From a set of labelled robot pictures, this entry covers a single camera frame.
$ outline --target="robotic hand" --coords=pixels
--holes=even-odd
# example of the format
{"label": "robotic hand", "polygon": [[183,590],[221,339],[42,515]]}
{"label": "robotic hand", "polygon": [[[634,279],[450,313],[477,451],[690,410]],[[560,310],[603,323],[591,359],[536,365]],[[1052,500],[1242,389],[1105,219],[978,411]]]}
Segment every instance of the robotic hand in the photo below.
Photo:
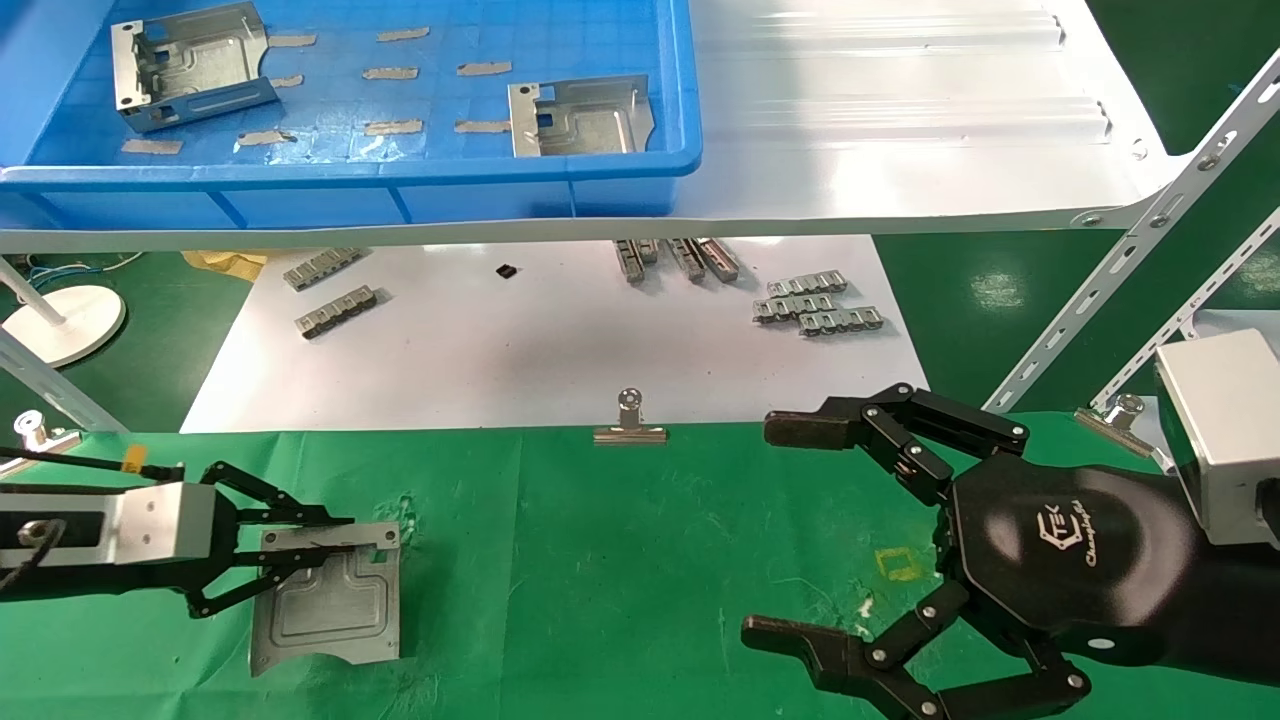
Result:
{"label": "robotic hand", "polygon": [[[979,462],[952,477],[913,433]],[[1033,465],[1021,457],[1028,434],[908,384],[829,397],[817,413],[771,413],[771,445],[863,448],[916,500],[941,506],[945,579],[870,642],[756,615],[742,623],[742,642],[800,659],[819,691],[868,700],[895,720],[1060,714],[1091,689],[1062,653],[1280,685],[1280,552],[1211,544],[1176,478]],[[1280,495],[1275,484],[1260,493]],[[1280,498],[1260,503],[1280,529]],[[956,619],[1029,673],[938,692],[918,683],[906,662]]]}
{"label": "robotic hand", "polygon": [[[319,568],[352,546],[237,551],[242,525],[344,525],[319,505],[227,462],[210,465],[198,483],[184,469],[0,448],[26,457],[105,470],[125,470],[154,486],[0,484],[0,601],[120,594],[145,588],[182,593],[192,618],[209,618],[271,589],[305,568]],[[266,507],[237,509],[215,486]],[[212,598],[205,588],[233,566],[261,574]]]}

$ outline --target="green floor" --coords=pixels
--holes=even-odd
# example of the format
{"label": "green floor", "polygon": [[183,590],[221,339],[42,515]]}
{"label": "green floor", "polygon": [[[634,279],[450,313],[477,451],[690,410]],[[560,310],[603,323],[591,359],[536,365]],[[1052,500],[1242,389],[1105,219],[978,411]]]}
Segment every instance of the green floor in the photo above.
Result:
{"label": "green floor", "polygon": [[[1275,50],[1280,27],[1275,0],[1235,0],[1221,9],[1196,0],[1089,5],[1171,152],[1194,147]],[[1280,120],[1222,173],[1019,409],[1069,409],[1091,398],[1275,208],[1277,168]],[[877,246],[932,387],[982,402],[1117,237],[1114,231],[884,236]],[[124,296],[129,324],[67,375],[131,429],[178,429],[248,286],[191,269],[175,254],[143,256],[93,282]],[[1260,250],[1212,305],[1280,309],[1280,245]],[[1149,382],[1143,375],[1134,387]],[[31,406],[41,404],[0,378],[0,418]]]}

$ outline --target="green mat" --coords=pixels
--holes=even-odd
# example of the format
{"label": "green mat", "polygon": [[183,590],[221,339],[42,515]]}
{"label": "green mat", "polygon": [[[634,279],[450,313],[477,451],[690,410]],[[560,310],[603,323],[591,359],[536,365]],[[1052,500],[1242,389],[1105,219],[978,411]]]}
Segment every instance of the green mat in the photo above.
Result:
{"label": "green mat", "polygon": [[[1033,460],[1143,468],[1065,415],[1021,420]],[[251,680],[248,603],[202,621],[164,591],[4,603],[3,717],[878,717],[814,692],[799,662],[744,648],[739,624],[762,612],[878,633],[938,583],[933,511],[861,454],[768,447],[759,425],[676,427],[669,446],[639,448],[570,428],[95,437],[78,452],[128,442],[150,462],[230,461],[335,515],[412,518],[404,659],[306,657]],[[1094,691],[1068,717],[1280,706],[1276,689],[1080,664]],[[1024,666],[960,624],[913,669],[941,688]]]}

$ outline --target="metal box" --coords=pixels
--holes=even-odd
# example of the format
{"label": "metal box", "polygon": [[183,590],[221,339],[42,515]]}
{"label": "metal box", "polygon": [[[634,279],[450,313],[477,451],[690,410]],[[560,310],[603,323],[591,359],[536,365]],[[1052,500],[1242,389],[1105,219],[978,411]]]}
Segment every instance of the metal box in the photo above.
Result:
{"label": "metal box", "polygon": [[266,26],[252,3],[111,26],[115,109],[150,132],[271,102]]}
{"label": "metal box", "polygon": [[1213,544],[1276,543],[1258,484],[1280,477],[1280,361],[1256,329],[1156,351],[1160,420]]}

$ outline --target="sheet metal part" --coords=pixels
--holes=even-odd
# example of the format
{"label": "sheet metal part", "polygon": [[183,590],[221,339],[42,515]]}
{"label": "sheet metal part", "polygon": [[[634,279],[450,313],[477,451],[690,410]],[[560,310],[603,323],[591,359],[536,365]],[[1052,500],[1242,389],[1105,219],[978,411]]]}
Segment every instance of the sheet metal part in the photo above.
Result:
{"label": "sheet metal part", "polygon": [[[79,430],[55,428],[50,436],[45,429],[45,415],[40,410],[27,410],[13,421],[13,432],[22,438],[24,450],[36,452],[67,452],[81,443]],[[14,457],[0,465],[0,479],[18,474],[36,464],[36,460]]]}
{"label": "sheet metal part", "polygon": [[637,240],[636,250],[640,251],[640,261],[645,265],[653,265],[658,261],[658,241],[657,240]]}
{"label": "sheet metal part", "polygon": [[815,292],[844,292],[849,287],[849,281],[840,270],[824,270],[808,275],[797,275],[785,281],[771,282],[765,286],[769,297],[790,297],[795,295],[813,295]]}
{"label": "sheet metal part", "polygon": [[332,655],[352,665],[399,659],[397,523],[262,532],[262,550],[353,546],[323,566],[296,571],[253,598],[250,673],[306,655]]}
{"label": "sheet metal part", "polygon": [[838,307],[836,306],[836,301],[826,293],[771,297],[768,300],[756,300],[751,304],[753,319],[762,324],[795,320],[804,314],[832,310],[838,310]]}
{"label": "sheet metal part", "polygon": [[676,265],[691,283],[700,283],[707,277],[707,263],[698,251],[698,243],[687,237],[677,237],[667,241],[671,255],[676,259]]}
{"label": "sheet metal part", "polygon": [[378,305],[378,295],[367,284],[343,295],[338,300],[326,304],[324,307],[312,310],[302,315],[293,323],[298,327],[302,337],[311,340],[319,337],[347,320],[360,315],[365,310]]}
{"label": "sheet metal part", "polygon": [[115,110],[134,131],[151,132],[271,102],[275,88],[259,73],[266,49],[252,3],[116,23]]}
{"label": "sheet metal part", "polygon": [[643,74],[511,85],[507,105],[517,158],[644,152],[654,128]]}
{"label": "sheet metal part", "polygon": [[369,250],[364,247],[332,247],[284,273],[284,282],[303,291],[366,255]]}
{"label": "sheet metal part", "polygon": [[878,331],[884,327],[884,318],[873,306],[836,307],[819,313],[805,313],[799,316],[800,334],[817,337],[823,334],[856,333]]}
{"label": "sheet metal part", "polygon": [[644,264],[640,260],[640,250],[634,240],[614,240],[613,250],[618,255],[618,266],[622,269],[622,277],[627,278],[627,282],[636,284],[644,282]]}
{"label": "sheet metal part", "polygon": [[707,268],[710,269],[712,274],[719,282],[731,283],[737,281],[740,269],[737,260],[724,247],[724,243],[714,237],[700,237],[698,238],[698,250],[701,252]]}

